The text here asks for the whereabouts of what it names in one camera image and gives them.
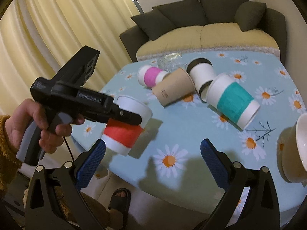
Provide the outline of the red sleeve paper cup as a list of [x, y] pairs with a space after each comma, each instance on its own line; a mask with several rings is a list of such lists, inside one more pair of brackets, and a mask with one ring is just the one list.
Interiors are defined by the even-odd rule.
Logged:
[[102, 134], [101, 139], [108, 149], [127, 156], [147, 122], [153, 116], [153, 112], [146, 104], [129, 96], [119, 96], [116, 103], [120, 109], [136, 113], [142, 118], [142, 122], [136, 126], [110, 119]]

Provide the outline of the pink sleeve paper cup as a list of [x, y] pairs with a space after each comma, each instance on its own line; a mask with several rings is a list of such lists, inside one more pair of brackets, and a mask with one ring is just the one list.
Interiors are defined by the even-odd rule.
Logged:
[[138, 82], [145, 87], [153, 88], [163, 81], [169, 75], [169, 72], [152, 65], [143, 65], [137, 73]]

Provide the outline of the brown kraft paper cup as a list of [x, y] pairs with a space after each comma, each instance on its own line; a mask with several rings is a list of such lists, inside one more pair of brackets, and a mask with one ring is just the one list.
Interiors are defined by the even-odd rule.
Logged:
[[160, 104], [166, 107], [182, 97], [193, 93], [195, 85], [189, 74], [184, 69], [178, 68], [155, 85], [152, 91]]

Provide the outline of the white ceramic bowl cup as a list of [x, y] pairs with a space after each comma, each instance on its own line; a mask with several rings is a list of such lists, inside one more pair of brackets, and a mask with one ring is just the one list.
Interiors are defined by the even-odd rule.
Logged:
[[286, 182], [306, 183], [306, 113], [279, 135], [277, 166]]

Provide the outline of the clear glass cup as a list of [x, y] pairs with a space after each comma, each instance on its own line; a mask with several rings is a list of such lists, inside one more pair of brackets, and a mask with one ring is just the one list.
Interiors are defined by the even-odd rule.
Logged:
[[160, 57], [157, 60], [157, 66], [158, 68], [171, 73], [178, 68], [186, 70], [188, 64], [183, 61], [182, 55], [180, 53], [170, 53], [168, 55]]

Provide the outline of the black band white cup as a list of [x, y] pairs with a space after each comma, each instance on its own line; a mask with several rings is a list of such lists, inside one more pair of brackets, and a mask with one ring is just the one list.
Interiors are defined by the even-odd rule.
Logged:
[[196, 92], [203, 102], [207, 102], [207, 92], [210, 84], [216, 78], [212, 63], [206, 58], [192, 60], [187, 66], [186, 72], [194, 82]]

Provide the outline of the teal sleeve paper cup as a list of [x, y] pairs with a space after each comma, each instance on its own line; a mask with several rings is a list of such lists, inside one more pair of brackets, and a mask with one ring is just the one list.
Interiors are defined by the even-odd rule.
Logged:
[[212, 81], [206, 101], [242, 130], [260, 109], [254, 97], [226, 73], [219, 74]]

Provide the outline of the cream curtain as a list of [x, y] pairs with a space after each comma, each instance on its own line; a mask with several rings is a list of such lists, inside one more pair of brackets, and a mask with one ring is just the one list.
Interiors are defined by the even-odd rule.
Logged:
[[100, 51], [86, 87], [100, 90], [131, 59], [120, 34], [138, 14], [132, 0], [13, 0], [1, 19], [1, 114], [30, 97], [83, 46]]

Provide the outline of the person's foot in sandal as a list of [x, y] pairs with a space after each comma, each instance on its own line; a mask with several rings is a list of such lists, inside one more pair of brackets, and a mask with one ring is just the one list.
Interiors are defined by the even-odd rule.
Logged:
[[130, 203], [131, 192], [127, 188], [119, 188], [113, 192], [108, 206], [111, 228], [126, 229]]

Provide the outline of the left dark grey cushion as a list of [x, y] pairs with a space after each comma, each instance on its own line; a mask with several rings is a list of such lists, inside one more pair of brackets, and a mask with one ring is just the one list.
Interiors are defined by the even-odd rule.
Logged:
[[160, 36], [176, 29], [175, 24], [158, 9], [132, 16], [131, 19], [145, 32], [150, 40], [156, 40]]

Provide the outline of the dark grey cushion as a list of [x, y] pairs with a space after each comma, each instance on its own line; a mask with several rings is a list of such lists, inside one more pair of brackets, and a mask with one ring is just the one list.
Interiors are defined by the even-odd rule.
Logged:
[[158, 9], [132, 16], [131, 19], [145, 32], [150, 40], [156, 40], [160, 36], [176, 29], [175, 24]]
[[260, 23], [266, 11], [266, 3], [247, 1], [235, 13], [235, 22], [242, 32], [253, 30]]

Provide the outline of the blue daisy tablecloth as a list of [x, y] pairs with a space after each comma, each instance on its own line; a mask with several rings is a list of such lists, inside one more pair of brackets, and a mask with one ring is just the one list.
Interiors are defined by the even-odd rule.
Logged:
[[306, 187], [286, 182], [277, 165], [285, 143], [285, 130], [305, 111], [299, 92], [280, 60], [269, 53], [207, 51], [188, 53], [181, 61], [208, 59], [217, 74], [235, 76], [261, 105], [254, 120], [239, 130], [226, 117], [190, 95], [163, 107], [151, 91], [139, 84], [137, 72], [151, 59], [123, 67], [102, 89], [115, 98], [126, 95], [145, 103], [153, 116], [127, 156], [111, 150], [102, 164], [146, 193], [187, 209], [211, 213], [223, 195], [200, 154], [203, 139], [246, 168], [269, 168], [279, 209], [301, 204]]

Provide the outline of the beige fluffy sofa cover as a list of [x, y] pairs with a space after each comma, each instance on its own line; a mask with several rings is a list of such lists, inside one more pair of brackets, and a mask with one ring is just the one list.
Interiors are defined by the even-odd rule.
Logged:
[[143, 61], [171, 53], [201, 51], [255, 51], [281, 58], [281, 50], [272, 36], [260, 29], [243, 32], [236, 23], [177, 28], [140, 46], [136, 57]]

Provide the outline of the dark grey sofa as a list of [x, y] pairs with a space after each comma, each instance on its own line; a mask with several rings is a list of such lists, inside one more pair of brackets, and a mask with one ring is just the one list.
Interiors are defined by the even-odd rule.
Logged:
[[[205, 26], [214, 23], [235, 23], [235, 13], [239, 6], [250, 0], [182, 0], [169, 4], [154, 6], [152, 10], [158, 9], [170, 21], [176, 29], [187, 26]], [[281, 50], [282, 64], [286, 60], [287, 29], [285, 16], [277, 10], [268, 8], [255, 29], [263, 30], [276, 40]], [[136, 52], [150, 39], [145, 32], [138, 27], [131, 27], [120, 34], [120, 40], [124, 44], [132, 61], [136, 62]]]

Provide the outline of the right dark grey cushion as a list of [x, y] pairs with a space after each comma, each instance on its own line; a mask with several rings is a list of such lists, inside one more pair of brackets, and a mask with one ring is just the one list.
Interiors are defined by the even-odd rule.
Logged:
[[260, 23], [266, 11], [266, 3], [247, 1], [235, 13], [235, 22], [242, 32], [253, 30]]

